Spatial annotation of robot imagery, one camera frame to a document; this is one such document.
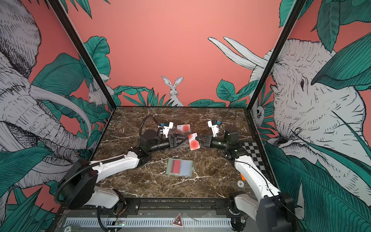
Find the clear plastic organizer box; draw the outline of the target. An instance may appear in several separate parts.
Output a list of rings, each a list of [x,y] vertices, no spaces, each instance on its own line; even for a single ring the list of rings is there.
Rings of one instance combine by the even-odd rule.
[[[161,140],[160,150],[178,148],[188,140],[188,136],[184,134],[173,133],[169,134],[167,129],[160,131],[165,138]]]

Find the red white credit card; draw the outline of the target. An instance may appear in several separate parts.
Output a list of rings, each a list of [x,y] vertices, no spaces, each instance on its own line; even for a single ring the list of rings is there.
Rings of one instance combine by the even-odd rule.
[[[191,133],[191,128],[189,124],[177,125],[178,133]]]
[[[193,133],[188,136],[190,150],[197,150],[200,148],[200,143],[196,140],[197,136],[197,133]]]

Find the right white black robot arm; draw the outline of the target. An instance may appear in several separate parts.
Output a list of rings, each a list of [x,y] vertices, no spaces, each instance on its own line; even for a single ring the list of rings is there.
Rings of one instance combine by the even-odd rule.
[[[226,131],[224,138],[212,135],[195,137],[205,148],[221,150],[237,171],[245,178],[256,200],[246,194],[234,197],[239,211],[252,218],[261,232],[296,232],[299,228],[292,197],[275,187],[255,165],[253,158],[238,140],[238,132]]]

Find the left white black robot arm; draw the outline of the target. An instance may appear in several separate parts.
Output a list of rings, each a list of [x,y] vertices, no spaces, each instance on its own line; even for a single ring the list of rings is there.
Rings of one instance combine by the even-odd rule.
[[[151,160],[152,153],[176,148],[187,140],[186,135],[177,133],[161,139],[156,131],[148,130],[140,137],[140,143],[125,154],[96,161],[81,159],[58,183],[54,200],[66,204],[69,209],[95,206],[124,211],[127,203],[122,193],[114,188],[101,188],[97,183],[125,170],[141,167]]]

